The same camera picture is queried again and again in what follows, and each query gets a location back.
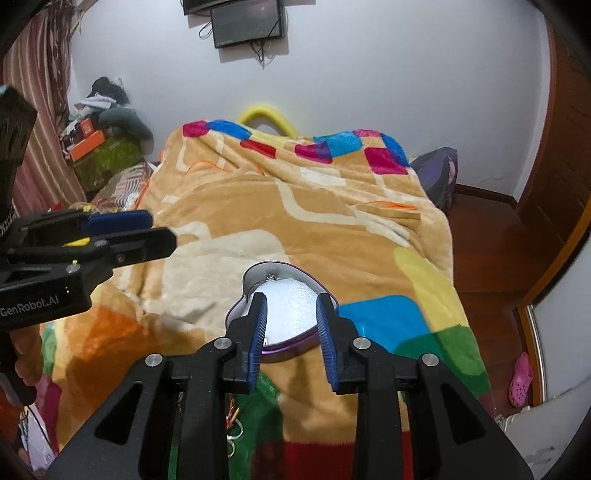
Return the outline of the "orange box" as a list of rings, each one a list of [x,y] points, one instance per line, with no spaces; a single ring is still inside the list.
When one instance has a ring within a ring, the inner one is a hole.
[[[106,141],[102,130],[94,131],[87,138],[83,139],[69,150],[69,157],[72,162],[76,162],[89,154],[92,150],[102,145]]]

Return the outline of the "small black wall monitor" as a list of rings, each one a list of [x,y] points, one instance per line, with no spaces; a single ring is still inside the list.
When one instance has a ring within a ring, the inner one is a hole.
[[[280,0],[235,1],[211,11],[214,47],[283,38],[283,2]]]

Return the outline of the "colourful patchwork fleece blanket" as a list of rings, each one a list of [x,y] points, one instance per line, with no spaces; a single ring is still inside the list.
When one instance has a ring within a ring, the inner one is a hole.
[[[91,308],[43,330],[57,420],[51,479],[98,476],[73,437],[152,353],[191,354],[221,337],[250,267],[297,267],[360,335],[413,359],[442,359],[478,399],[491,386],[454,286],[445,214],[393,138],[353,130],[280,137],[233,122],[173,132],[139,205],[173,231],[167,259],[118,269]]]

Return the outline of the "dark purple backpack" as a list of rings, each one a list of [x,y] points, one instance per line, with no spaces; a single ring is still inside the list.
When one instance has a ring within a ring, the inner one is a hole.
[[[451,211],[458,177],[458,152],[442,147],[411,162],[428,198],[446,215]]]

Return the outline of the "striped red curtain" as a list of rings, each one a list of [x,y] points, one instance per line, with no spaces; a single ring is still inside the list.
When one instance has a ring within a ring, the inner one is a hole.
[[[84,191],[63,157],[59,134],[68,124],[74,5],[51,1],[28,22],[1,63],[1,79],[37,111],[13,205],[20,215],[82,201]]]

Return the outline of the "white hard-shell suitcase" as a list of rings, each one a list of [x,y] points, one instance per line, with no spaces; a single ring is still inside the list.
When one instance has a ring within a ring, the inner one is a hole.
[[[590,379],[560,396],[500,421],[499,425],[525,459],[535,479],[557,463],[590,408]]]

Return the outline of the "pink croc shoe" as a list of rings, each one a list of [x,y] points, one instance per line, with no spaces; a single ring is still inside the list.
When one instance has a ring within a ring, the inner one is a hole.
[[[529,355],[526,352],[517,358],[508,389],[508,399],[514,408],[523,408],[528,403],[529,390],[534,379]]]

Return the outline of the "pile of clothes and boxes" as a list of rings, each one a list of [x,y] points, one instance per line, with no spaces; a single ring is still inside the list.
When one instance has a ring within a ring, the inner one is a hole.
[[[132,108],[122,83],[105,76],[74,104],[59,140],[67,165],[88,196],[154,149],[153,133]]]

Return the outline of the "large black wall television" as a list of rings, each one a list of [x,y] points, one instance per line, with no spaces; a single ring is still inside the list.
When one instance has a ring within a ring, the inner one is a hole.
[[[232,0],[180,0],[185,15],[200,15]]]

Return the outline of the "white sliding wardrobe door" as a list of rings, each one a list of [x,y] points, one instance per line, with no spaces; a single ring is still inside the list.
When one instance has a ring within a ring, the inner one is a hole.
[[[539,348],[543,402],[590,377],[590,295],[590,245],[585,244],[529,308]]]

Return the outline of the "purple heart-shaped tin box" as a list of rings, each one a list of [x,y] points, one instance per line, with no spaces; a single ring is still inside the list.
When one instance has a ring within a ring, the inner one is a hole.
[[[297,266],[278,261],[260,262],[242,276],[242,297],[225,317],[229,325],[249,313],[253,296],[266,296],[266,336],[263,361],[286,361],[318,346],[318,295],[328,293],[322,283]]]

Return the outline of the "brown wooden door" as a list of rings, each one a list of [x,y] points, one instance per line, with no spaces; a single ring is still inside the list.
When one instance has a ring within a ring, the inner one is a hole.
[[[554,28],[549,39],[546,120],[517,211],[536,242],[555,256],[590,200],[590,74]]]

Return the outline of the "yellow curved foam tube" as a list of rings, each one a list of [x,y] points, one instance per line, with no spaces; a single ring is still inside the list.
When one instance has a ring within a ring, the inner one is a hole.
[[[297,129],[294,128],[283,114],[266,104],[254,104],[246,108],[238,115],[238,123],[250,125],[256,120],[264,120],[273,125],[281,135],[297,138]]]

